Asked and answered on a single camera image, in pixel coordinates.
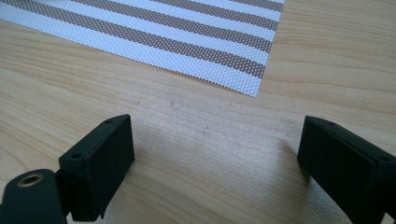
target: wood grain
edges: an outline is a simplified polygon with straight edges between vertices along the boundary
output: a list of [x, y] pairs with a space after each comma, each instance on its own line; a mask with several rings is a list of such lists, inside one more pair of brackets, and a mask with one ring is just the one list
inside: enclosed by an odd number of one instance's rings
[[296, 153], [311, 115], [396, 155], [395, 11], [287, 1], [256, 99], [0, 21], [0, 190], [128, 113], [137, 161], [97, 223], [350, 223]]

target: mounting hole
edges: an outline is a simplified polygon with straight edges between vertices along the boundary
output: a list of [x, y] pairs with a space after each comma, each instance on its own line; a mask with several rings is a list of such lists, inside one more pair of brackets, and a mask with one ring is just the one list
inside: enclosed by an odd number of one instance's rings
[[72, 158], [75, 159], [75, 160], [76, 160], [76, 159], [79, 159], [79, 158], [81, 158], [81, 157], [82, 157], [82, 153], [79, 153], [79, 152], [78, 152], [78, 153], [74, 153], [74, 154], [72, 155]]
[[42, 174], [28, 175], [20, 182], [18, 182], [18, 186], [21, 188], [27, 188], [33, 186], [36, 183], [40, 182], [43, 179], [43, 177], [44, 176]]
[[380, 159], [381, 161], [390, 161], [390, 158], [385, 157], [385, 156], [379, 157], [379, 159]]

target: white stripe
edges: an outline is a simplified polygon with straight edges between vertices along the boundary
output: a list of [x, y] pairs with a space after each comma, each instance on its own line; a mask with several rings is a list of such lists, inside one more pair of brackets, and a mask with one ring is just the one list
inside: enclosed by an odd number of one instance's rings
[[262, 28], [260, 26], [256, 26], [250, 23], [245, 23], [241, 21], [230, 21], [227, 19], [206, 15], [204, 13], [187, 10], [180, 7], [172, 7], [162, 3], [151, 2], [149, 0], [113, 0], [113, 2], [161, 12], [169, 16], [178, 17], [189, 21], [196, 21], [205, 25], [216, 26], [219, 28], [238, 31], [249, 35], [255, 35], [261, 38], [265, 38], [269, 41], [274, 41], [275, 31]]
[[128, 59], [208, 80], [253, 97], [257, 96], [262, 82], [258, 77], [226, 66], [136, 44], [112, 35], [105, 35], [12, 7], [2, 2], [0, 2], [0, 18]]
[[271, 0], [271, 2], [281, 3], [285, 5], [285, 0]]
[[35, 0], [48, 6], [61, 8], [67, 11], [76, 12], [81, 15], [96, 18], [102, 21], [109, 21], [119, 25], [123, 25], [132, 29], [147, 32], [153, 35], [163, 36], [169, 39], [192, 44], [195, 46], [205, 47], [209, 49], [217, 49], [228, 52], [243, 58], [250, 59], [257, 63], [266, 64], [268, 53], [250, 46], [235, 43], [233, 41], [222, 40], [206, 35], [198, 35], [176, 28], [160, 25], [151, 21], [144, 21], [138, 18], [125, 16], [119, 13], [100, 9], [98, 7], [85, 6], [75, 2], [65, 1], [48, 1]]
[[191, 0], [193, 2], [203, 3], [210, 5], [212, 7], [222, 7], [226, 9], [230, 9], [232, 11], [239, 11], [243, 13], [247, 13], [250, 15], [260, 16], [266, 19], [270, 19], [273, 21], [279, 21], [280, 19], [280, 12], [273, 11], [268, 8], [263, 7], [254, 7], [250, 5], [246, 5], [243, 3], [232, 2], [227, 0]]

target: striped fabric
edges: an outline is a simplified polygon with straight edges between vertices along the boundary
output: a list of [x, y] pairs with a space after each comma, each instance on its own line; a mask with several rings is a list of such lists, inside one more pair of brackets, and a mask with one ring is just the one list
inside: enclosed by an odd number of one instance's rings
[[284, 0], [0, 0], [0, 19], [257, 96]]

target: black plastic bracket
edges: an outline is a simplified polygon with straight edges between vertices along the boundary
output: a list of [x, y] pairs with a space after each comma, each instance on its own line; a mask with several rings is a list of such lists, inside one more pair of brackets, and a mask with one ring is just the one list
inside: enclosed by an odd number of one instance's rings
[[305, 117], [298, 161], [357, 224], [396, 218], [396, 158], [343, 127]]
[[61, 169], [35, 170], [11, 180], [5, 189], [0, 223], [95, 221], [134, 162], [131, 117], [108, 119], [59, 158]]

